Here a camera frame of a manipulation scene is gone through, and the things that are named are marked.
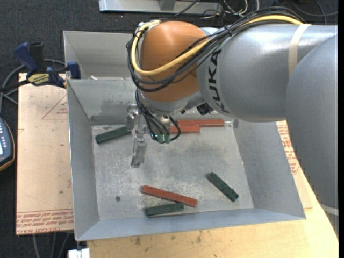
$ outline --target gray bin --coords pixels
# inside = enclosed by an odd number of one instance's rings
[[[168,145],[146,135],[146,160],[139,168],[130,165],[134,132],[97,144],[96,135],[125,124],[126,108],[135,100],[125,37],[131,35],[64,32],[66,62],[76,60],[83,77],[67,87],[76,240],[304,219],[275,123],[224,118],[224,127],[203,127]],[[90,75],[99,80],[86,79]],[[223,116],[191,110],[176,116],[182,118]],[[234,203],[206,179],[212,171],[239,194]],[[170,202],[143,195],[143,185],[196,198],[198,205],[147,218],[145,207]]]

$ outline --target cardboard sheet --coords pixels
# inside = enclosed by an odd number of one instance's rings
[[[29,84],[18,101],[16,234],[73,230],[67,92]]]

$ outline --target black device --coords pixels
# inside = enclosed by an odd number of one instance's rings
[[[13,135],[5,120],[0,117],[0,171],[10,166],[14,160]]]

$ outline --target orange object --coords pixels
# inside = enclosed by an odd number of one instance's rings
[[[225,121],[223,119],[181,119],[178,120],[178,126],[194,126],[199,127],[223,127]]]
[[[200,128],[198,125],[186,125],[186,126],[179,126],[181,130],[181,134],[196,134],[199,133]],[[176,126],[171,126],[170,134],[177,134],[178,129]]]
[[[183,21],[166,21],[153,27],[142,41],[140,51],[140,63],[143,70],[154,70],[178,57],[182,52],[189,48],[198,39],[205,36],[205,33],[197,26]],[[161,80],[174,74],[181,64],[154,75],[155,80]],[[190,70],[196,67],[196,63],[187,71],[177,77],[179,80]],[[142,77],[144,80],[151,81],[149,77]],[[198,91],[196,70],[186,76],[178,83],[172,83],[164,89],[155,92],[145,92],[145,95],[156,102],[173,102],[185,98]]]
[[[190,206],[190,207],[196,207],[197,206],[197,200],[196,199],[193,199],[193,198],[190,198],[187,196],[183,196],[180,194],[176,194],[173,192],[165,191],[165,190],[162,190],[159,188],[150,187],[149,185],[144,185],[142,187],[141,192],[145,195],[150,195],[150,196],[165,199],[165,200],[171,200],[173,202],[179,202],[179,203],[182,203],[182,204]]]

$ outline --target black carpet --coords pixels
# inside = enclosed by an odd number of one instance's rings
[[[40,42],[45,44],[45,57],[64,60],[64,30],[93,32],[128,32],[132,33],[137,24],[156,17],[169,18],[171,15],[157,13],[100,13],[99,0],[0,0],[0,84],[7,75],[20,66],[13,56],[13,51],[22,42]],[[312,15],[297,11],[292,1],[300,9]],[[260,0],[261,8],[271,6],[274,0]],[[332,13],[338,11],[338,0],[297,1],[285,0],[282,4],[295,10],[311,24],[338,24],[338,15],[319,17],[322,11]],[[202,21],[199,17],[180,16],[181,20],[193,22],[197,26],[220,26],[237,20],[210,19]],[[14,93],[11,97],[17,100]],[[9,124],[13,135],[17,137],[17,106],[4,100],[1,111]],[[16,162],[8,169],[0,172],[0,258],[35,257],[32,236],[16,236]],[[53,244],[53,233],[36,236],[41,257],[50,257]],[[71,234],[64,250],[77,248]],[[66,233],[56,234],[56,251],[58,256]]]

